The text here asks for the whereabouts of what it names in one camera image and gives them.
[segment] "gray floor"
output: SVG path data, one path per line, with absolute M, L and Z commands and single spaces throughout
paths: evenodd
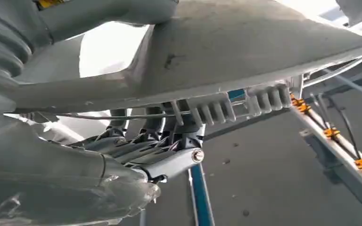
M 334 99 L 346 108 L 362 150 L 362 95 L 352 90 Z M 298 134 L 302 128 L 286 113 L 204 143 L 216 225 L 362 226 L 362 205 L 343 185 L 328 181 Z M 186 175 L 163 185 L 157 204 L 148 206 L 147 225 L 192 226 L 188 191 Z M 123 225 L 138 223 L 131 218 Z

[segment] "metal bolt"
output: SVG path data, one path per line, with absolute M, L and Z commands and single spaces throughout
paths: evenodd
M 200 149 L 197 149 L 192 153 L 192 160 L 194 162 L 199 163 L 199 162 L 203 161 L 204 157 L 205 157 L 205 153 Z

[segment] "electrical wire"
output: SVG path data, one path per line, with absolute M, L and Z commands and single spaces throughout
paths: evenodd
M 319 109 L 320 111 L 320 116 L 321 116 L 321 119 L 322 119 L 322 123 L 324 124 L 324 127 L 326 129 L 329 129 L 329 123 L 325 120 L 325 117 L 324 117 L 324 112 L 323 112 L 323 108 L 320 106 L 316 96 L 313 94 L 313 93 L 310 93 L 310 96 L 311 98 L 313 99 L 313 103 L 314 105 L 316 105 L 316 107 Z
M 181 115 L 190 114 L 189 111 L 181 112 Z M 76 114 L 55 114 L 57 116 L 77 118 L 77 119 L 90 119 L 90 120 L 140 120 L 140 119 L 155 119 L 155 118 L 168 118 L 174 117 L 174 114 L 147 114 L 147 115 L 131 115 L 131 116 L 87 116 L 87 115 L 76 115 Z
M 357 149 L 357 144 L 356 144 L 356 140 L 354 138 L 354 135 L 353 135 L 353 131 L 352 131 L 352 126 L 350 124 L 350 121 L 348 119 L 348 117 L 346 116 L 344 110 L 342 108 L 340 108 L 336 102 L 334 101 L 334 99 L 332 99 L 332 97 L 328 96 L 328 95 L 325 95 L 325 97 L 328 99 L 329 103 L 335 107 L 335 109 L 337 110 L 337 112 L 339 113 L 339 115 L 341 116 L 345 126 L 346 126 L 346 129 L 347 129 L 347 132 L 349 133 L 349 137 L 350 137 L 350 140 L 352 142 L 352 145 L 353 145 L 353 148 L 354 148 L 354 152 L 356 153 L 356 156 L 358 159 L 361 159 L 361 155 L 360 155 L 360 152 L 359 150 Z

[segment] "metal frame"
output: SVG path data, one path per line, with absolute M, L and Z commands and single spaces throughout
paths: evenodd
M 336 139 L 339 143 L 326 137 L 324 135 L 324 129 L 319 125 L 322 124 L 321 117 L 313 110 L 309 110 L 308 114 L 300 112 L 296 108 L 292 108 L 291 112 L 301 121 L 303 124 L 309 128 L 310 132 L 317 138 L 315 140 L 309 141 L 309 144 L 313 142 L 320 142 L 324 150 L 316 150 L 317 153 L 325 152 L 325 156 L 328 155 L 330 162 L 335 162 L 333 156 L 336 158 L 337 163 L 330 167 L 334 172 L 343 180 L 345 185 L 350 189 L 352 193 L 359 199 L 362 203 L 362 169 L 359 169 L 352 156 L 355 156 L 354 147 L 352 144 L 347 141 L 343 136 L 336 135 Z

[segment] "dark stain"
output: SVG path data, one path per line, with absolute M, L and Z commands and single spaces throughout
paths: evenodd
M 242 215 L 243 215 L 244 217 L 248 217 L 249 214 L 250 214 L 250 212 L 249 212 L 248 210 L 243 210 L 243 211 L 242 211 Z
M 222 162 L 223 165 L 230 164 L 230 163 L 231 163 L 231 159 L 224 159 L 224 161 Z
M 184 56 L 177 56 L 175 55 L 174 53 L 170 53 L 167 55 L 167 59 L 166 59 L 166 62 L 165 62 L 165 65 L 164 65 L 164 68 L 169 70 L 170 69 L 170 66 L 172 65 L 173 63 L 173 60 L 177 57 L 184 57 Z

